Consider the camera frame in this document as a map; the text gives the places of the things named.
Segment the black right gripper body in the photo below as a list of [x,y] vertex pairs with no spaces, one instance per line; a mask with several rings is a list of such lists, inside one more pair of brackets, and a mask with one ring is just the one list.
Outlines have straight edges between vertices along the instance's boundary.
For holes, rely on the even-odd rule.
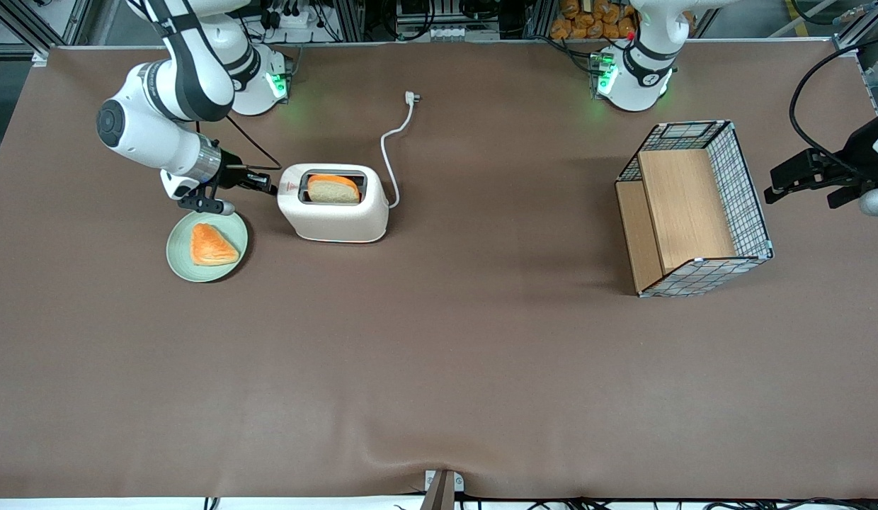
[[233,188],[238,186],[246,176],[244,162],[239,156],[223,149],[221,151],[221,164],[215,177],[210,180],[211,194],[215,195],[219,188]]

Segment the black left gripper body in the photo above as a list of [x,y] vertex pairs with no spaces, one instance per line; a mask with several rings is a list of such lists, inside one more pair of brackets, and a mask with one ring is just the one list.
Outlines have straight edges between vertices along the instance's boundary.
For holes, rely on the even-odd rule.
[[833,155],[838,159],[834,186],[878,188],[878,116],[851,133]]

